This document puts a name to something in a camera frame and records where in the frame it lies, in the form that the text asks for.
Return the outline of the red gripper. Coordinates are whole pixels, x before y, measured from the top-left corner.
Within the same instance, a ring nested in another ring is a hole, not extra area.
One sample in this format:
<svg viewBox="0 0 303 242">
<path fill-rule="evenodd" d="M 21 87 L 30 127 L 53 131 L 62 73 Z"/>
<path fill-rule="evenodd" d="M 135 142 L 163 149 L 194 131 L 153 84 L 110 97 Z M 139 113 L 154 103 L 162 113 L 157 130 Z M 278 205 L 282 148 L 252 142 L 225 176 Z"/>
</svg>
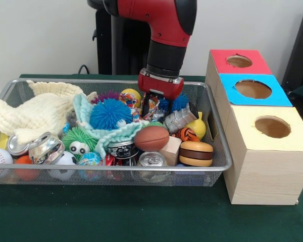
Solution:
<svg viewBox="0 0 303 242">
<path fill-rule="evenodd" d="M 142 104 L 142 117 L 149 112 L 150 93 L 160 94 L 167 99 L 166 116 L 170 115 L 175 100 L 182 92 L 184 79 L 178 77 L 164 78 L 151 74 L 146 68 L 143 68 L 138 75 L 138 87 L 141 91 L 146 92 Z"/>
</svg>

